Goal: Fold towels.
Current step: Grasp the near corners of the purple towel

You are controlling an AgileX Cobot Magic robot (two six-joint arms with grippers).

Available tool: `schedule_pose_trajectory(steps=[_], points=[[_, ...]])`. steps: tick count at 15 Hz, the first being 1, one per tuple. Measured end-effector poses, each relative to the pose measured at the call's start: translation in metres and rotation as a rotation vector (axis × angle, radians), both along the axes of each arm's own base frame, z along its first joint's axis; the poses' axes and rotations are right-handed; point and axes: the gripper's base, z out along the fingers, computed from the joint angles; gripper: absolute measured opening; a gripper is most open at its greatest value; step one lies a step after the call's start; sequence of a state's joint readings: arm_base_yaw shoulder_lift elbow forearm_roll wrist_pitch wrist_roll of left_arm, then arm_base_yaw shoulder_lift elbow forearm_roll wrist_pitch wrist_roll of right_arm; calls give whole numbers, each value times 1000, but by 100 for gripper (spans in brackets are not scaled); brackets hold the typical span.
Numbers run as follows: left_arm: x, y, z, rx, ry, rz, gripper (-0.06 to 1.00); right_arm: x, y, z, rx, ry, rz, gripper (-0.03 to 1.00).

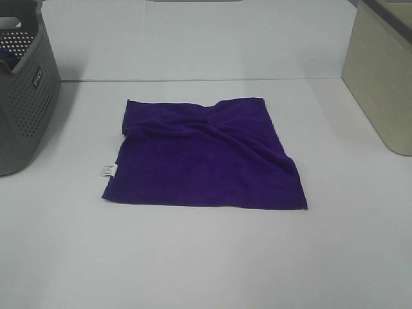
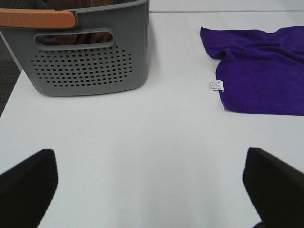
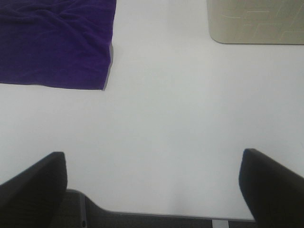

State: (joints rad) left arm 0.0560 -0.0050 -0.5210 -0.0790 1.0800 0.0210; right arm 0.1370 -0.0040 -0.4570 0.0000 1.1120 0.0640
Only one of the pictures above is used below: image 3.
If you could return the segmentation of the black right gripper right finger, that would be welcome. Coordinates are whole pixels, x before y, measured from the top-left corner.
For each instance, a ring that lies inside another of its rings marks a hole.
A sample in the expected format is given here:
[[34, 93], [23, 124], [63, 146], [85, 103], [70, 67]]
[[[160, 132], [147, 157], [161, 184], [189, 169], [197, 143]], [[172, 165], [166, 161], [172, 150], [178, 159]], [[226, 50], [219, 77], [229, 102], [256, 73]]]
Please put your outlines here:
[[238, 182], [258, 227], [304, 226], [303, 177], [256, 149], [245, 149]]

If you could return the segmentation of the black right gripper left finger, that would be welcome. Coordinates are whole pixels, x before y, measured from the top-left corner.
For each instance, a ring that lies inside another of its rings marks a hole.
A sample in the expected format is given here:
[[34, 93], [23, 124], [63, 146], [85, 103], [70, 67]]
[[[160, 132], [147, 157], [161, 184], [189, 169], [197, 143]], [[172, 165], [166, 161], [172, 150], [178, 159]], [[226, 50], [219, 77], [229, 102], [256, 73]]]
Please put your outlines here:
[[47, 228], [67, 190], [63, 152], [52, 152], [0, 186], [2, 228]]

